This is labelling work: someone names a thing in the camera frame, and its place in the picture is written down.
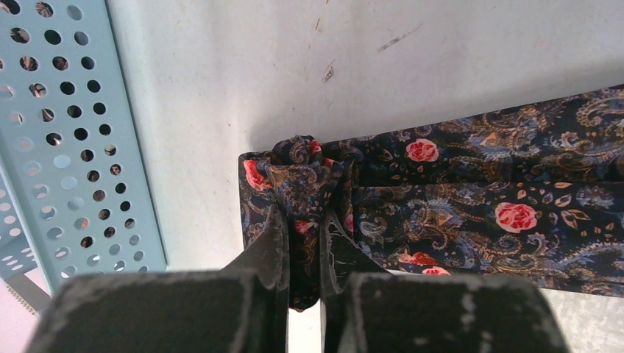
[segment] perforated plastic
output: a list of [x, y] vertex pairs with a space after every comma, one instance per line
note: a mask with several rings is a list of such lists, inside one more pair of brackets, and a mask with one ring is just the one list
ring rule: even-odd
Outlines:
[[26, 259], [25, 240], [8, 235], [19, 230], [52, 290], [76, 274], [165, 270], [104, 1], [0, 3], [0, 157], [13, 199], [0, 213], [16, 218], [0, 226], [0, 253]]

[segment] scuff mark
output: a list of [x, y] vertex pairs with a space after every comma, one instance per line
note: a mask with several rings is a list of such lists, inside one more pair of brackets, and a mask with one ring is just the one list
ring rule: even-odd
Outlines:
[[323, 82], [327, 82], [333, 76], [333, 64], [335, 60], [326, 67], [325, 72], [323, 73]]
[[390, 40], [388, 43], [386, 43], [386, 44], [382, 45], [381, 47], [379, 47], [379, 49], [377, 49], [377, 53], [381, 53], [382, 51], [386, 50], [387, 48], [390, 48], [390, 46], [393, 46], [394, 44], [399, 43], [400, 40], [403, 40], [403, 39], [405, 39], [405, 37], [407, 37], [410, 34], [414, 33], [421, 26], [422, 26], [422, 24], [419, 24], [418, 27], [416, 27], [416, 29], [411, 30], [410, 32], [404, 33], [402, 36], [396, 37], [393, 40]]

